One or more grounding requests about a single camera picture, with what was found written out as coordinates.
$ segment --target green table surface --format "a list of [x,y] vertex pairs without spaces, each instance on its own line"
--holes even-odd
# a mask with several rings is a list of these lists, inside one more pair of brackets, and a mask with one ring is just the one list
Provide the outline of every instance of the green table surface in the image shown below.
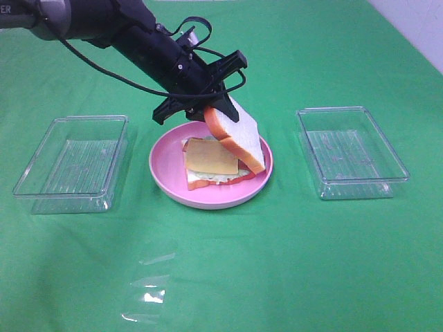
[[[170,30],[206,17],[207,47],[248,58],[248,82],[232,96],[272,148],[272,177],[227,210],[173,201],[147,159],[183,113],[160,126],[151,116],[163,98],[94,71],[57,41],[2,31],[0,330],[443,331],[443,76],[363,0],[146,3]],[[158,87],[114,49],[73,44]],[[392,199],[315,193],[295,112],[347,105],[371,111],[410,171]],[[130,118],[133,149],[115,206],[30,214],[12,189],[46,128],[90,114]],[[161,255],[174,257],[167,267],[140,263]],[[168,275],[155,324],[122,324],[122,313],[153,313],[131,294],[150,275]]]

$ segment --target bread slice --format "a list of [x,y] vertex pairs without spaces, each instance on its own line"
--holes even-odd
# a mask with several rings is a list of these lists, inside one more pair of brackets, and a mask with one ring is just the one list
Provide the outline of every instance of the bread slice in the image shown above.
[[204,118],[209,131],[254,174],[263,172],[266,167],[257,122],[231,96],[229,98],[239,113],[239,121],[233,122],[218,109],[206,107]]
[[[184,158],[186,159],[186,152],[190,140],[200,138],[190,138],[182,141]],[[237,174],[211,174],[204,172],[196,172],[185,167],[186,178],[188,180],[188,190],[195,190],[197,188],[207,187],[209,185],[234,185],[243,180],[249,180],[255,177],[255,174],[240,160],[238,160]]]

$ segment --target white wall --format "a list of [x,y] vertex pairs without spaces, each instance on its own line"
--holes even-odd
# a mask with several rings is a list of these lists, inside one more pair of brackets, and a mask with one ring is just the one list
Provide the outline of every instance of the white wall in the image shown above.
[[368,0],[443,74],[443,0]]

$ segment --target clear plastic tray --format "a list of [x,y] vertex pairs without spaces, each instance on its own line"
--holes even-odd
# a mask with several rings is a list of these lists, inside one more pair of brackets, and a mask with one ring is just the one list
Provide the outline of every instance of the clear plastic tray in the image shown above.
[[107,211],[127,147],[127,123],[127,116],[54,119],[14,196],[33,214]]
[[408,170],[364,107],[296,112],[300,141],[322,199],[393,197]]

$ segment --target cheese slice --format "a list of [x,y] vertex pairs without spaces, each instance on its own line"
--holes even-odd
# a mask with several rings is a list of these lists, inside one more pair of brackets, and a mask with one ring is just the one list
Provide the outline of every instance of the cheese slice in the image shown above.
[[185,164],[186,168],[194,172],[238,173],[238,158],[225,149],[218,140],[189,139]]

